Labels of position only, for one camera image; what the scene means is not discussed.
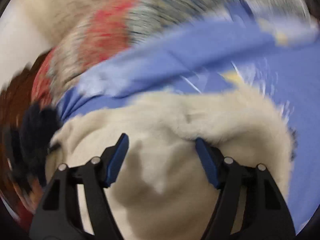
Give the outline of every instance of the black fluffy fabric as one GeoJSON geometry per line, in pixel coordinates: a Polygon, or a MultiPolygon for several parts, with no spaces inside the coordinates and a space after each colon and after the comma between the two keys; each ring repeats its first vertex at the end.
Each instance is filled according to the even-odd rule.
{"type": "Polygon", "coordinates": [[[38,175],[40,184],[45,184],[44,165],[50,140],[60,127],[57,111],[50,107],[41,110],[38,103],[31,105],[23,116],[20,128],[22,156],[29,171],[38,175]]]}
{"type": "Polygon", "coordinates": [[[28,194],[31,191],[31,187],[27,180],[28,167],[24,163],[21,154],[19,131],[15,127],[6,127],[3,137],[6,157],[11,164],[9,177],[28,194]]]}

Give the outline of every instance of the white wall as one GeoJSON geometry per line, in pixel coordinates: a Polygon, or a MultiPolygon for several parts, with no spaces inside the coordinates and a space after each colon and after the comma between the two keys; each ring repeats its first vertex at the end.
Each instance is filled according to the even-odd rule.
{"type": "Polygon", "coordinates": [[[0,87],[45,50],[52,47],[18,6],[11,0],[0,18],[0,87]]]}

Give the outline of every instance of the white fluffy fabric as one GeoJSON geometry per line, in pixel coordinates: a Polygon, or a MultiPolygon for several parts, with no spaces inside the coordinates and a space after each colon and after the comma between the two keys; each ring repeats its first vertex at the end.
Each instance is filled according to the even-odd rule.
{"type": "MultiPolygon", "coordinates": [[[[222,94],[146,93],[130,106],[77,116],[52,139],[62,150],[48,157],[47,178],[62,162],[72,167],[100,156],[123,132],[129,151],[117,181],[105,192],[126,240],[201,238],[219,191],[201,166],[197,137],[242,165],[265,163],[287,194],[291,135],[272,101],[246,85],[222,94]]],[[[79,202],[84,228],[92,232],[83,195],[79,202]]],[[[234,228],[240,222],[236,218],[234,228]]]]}

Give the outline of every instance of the blue cloth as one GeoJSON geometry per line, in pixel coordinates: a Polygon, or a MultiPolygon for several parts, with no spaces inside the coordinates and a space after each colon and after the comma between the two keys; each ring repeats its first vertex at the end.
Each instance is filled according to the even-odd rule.
{"type": "Polygon", "coordinates": [[[263,32],[239,4],[228,8],[230,19],[183,24],[88,70],[59,102],[60,116],[65,122],[77,114],[125,106],[145,90],[220,92],[233,87],[223,74],[236,70],[270,96],[298,132],[288,206],[299,231],[320,203],[318,31],[299,21],[269,17],[264,26],[268,32],[263,32]],[[279,37],[290,47],[277,45],[283,41],[279,37]]]}

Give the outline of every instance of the gray fabric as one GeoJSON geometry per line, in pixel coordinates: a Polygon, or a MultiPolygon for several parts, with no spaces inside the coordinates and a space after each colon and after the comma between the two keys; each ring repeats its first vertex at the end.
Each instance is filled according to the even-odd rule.
{"type": "MultiPolygon", "coordinates": [[[[216,11],[230,0],[140,0],[128,13],[127,27],[131,43],[144,41],[163,28],[178,24],[208,11],[216,11]]],[[[304,0],[250,0],[251,5],[266,7],[270,12],[295,14],[309,19],[304,0]]]]}

